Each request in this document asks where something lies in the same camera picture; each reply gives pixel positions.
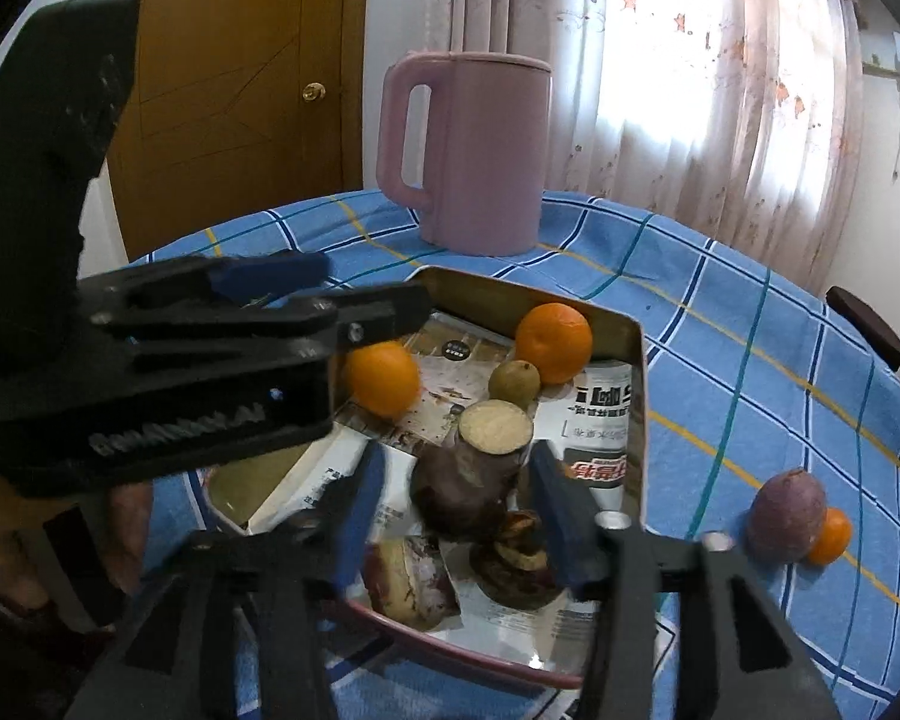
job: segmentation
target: floral curtain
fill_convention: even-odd
[[[856,176],[851,0],[428,0],[428,50],[554,69],[547,186],[669,215],[812,292]]]

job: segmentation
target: newspaper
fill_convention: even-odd
[[[250,533],[269,530],[291,512],[312,506],[324,485],[353,469],[367,437],[384,445],[387,466],[371,540],[422,533],[408,498],[415,455],[428,443],[445,442],[458,414],[487,397],[487,379],[511,356],[512,341],[434,313],[406,343],[418,356],[423,384],[418,403],[395,424],[376,419],[353,403],[344,405],[333,433],[308,448],[250,519]],[[595,495],[605,493],[604,499],[597,495],[604,508],[619,509],[628,408],[629,366],[594,362],[571,384],[545,389],[533,414],[535,437],[549,440],[554,453],[591,484]],[[596,605],[573,601],[566,592],[537,611],[498,604],[480,590],[470,568],[469,548],[440,543],[460,614],[442,620],[428,635],[495,659],[582,674],[594,635]],[[370,607],[361,581],[348,595]],[[675,625],[658,618],[655,673],[672,650],[674,630]]]

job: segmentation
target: purple sweet potato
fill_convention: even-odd
[[[761,562],[802,560],[825,518],[823,485],[803,469],[784,471],[756,493],[746,516],[746,546]]]

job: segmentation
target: wall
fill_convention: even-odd
[[[878,0],[860,0],[865,62],[895,66],[893,18]],[[900,336],[900,93],[894,79],[864,77],[864,130],[850,214],[827,286],[869,303]],[[893,168],[898,165],[898,178]]]
[[[13,43],[13,39],[29,15],[44,5],[58,1],[61,0],[32,0],[26,6],[24,13],[0,43],[0,64],[7,56],[10,44]],[[110,193],[106,165],[103,166],[101,177],[91,181],[87,189],[83,217],[80,220],[80,232],[86,240],[83,255],[80,257],[80,275],[112,271],[112,269],[127,264],[127,252],[124,250],[120,226],[117,224],[117,215],[113,209],[113,196]]]
[[[364,41],[364,186],[376,187],[377,135],[384,73],[411,50],[423,50],[426,0],[367,0]],[[418,182],[425,116],[423,89],[410,96],[404,146],[404,180]]]

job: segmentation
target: tablecloth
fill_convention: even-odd
[[[321,197],[236,218],[142,261],[199,252],[325,251],[331,285],[402,280],[424,265],[490,275],[629,314],[649,368],[647,526],[693,538],[738,532],[756,488],[802,466],[854,523],[823,572],[788,566],[767,587],[805,641],[845,718],[871,718],[900,687],[900,380],[845,320],[754,260],[660,215],[548,193],[540,244],[469,257],[420,240],[414,211],[379,191]],[[210,523],[197,472],[156,485],[146,564]],[[662,607],[677,619],[674,600]],[[477,685],[406,658],[389,640],[327,632],[341,718],[572,717],[571,691]],[[655,683],[653,717],[672,710],[676,659]],[[241,712],[256,701],[252,646]]]

